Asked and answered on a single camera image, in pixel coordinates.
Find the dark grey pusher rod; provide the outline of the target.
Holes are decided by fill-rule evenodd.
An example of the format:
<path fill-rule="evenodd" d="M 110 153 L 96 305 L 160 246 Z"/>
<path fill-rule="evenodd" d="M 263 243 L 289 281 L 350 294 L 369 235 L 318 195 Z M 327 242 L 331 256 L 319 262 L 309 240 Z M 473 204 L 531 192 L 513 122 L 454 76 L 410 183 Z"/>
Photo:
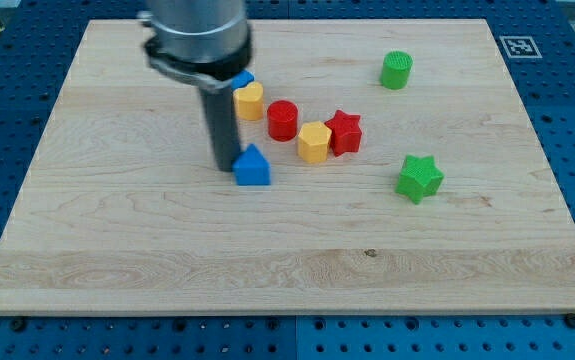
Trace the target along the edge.
<path fill-rule="evenodd" d="M 226 86 L 214 91 L 199 91 L 217 168 L 232 172 L 241 154 L 233 90 Z"/>

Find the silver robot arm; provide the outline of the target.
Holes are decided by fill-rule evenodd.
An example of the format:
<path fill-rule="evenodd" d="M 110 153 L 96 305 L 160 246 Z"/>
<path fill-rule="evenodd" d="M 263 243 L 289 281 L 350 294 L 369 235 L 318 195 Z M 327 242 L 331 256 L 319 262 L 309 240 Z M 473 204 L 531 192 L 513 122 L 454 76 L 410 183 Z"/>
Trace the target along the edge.
<path fill-rule="evenodd" d="M 148 65 L 199 91 L 219 170 L 241 153 L 232 80 L 250 63 L 252 30 L 243 0 L 147 0 L 137 14 L 154 35 L 143 45 Z"/>

